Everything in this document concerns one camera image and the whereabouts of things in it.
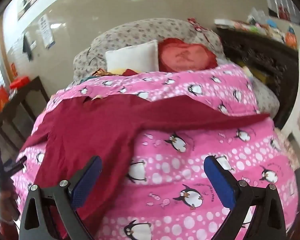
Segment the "person's left hand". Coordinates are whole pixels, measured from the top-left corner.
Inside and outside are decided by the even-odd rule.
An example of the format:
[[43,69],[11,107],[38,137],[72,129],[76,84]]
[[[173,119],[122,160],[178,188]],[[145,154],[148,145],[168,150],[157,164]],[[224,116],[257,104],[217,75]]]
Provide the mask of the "person's left hand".
[[5,190],[0,190],[0,221],[11,223],[13,221],[13,214],[8,204],[10,200],[17,200],[18,194],[15,191],[14,182],[10,179]]

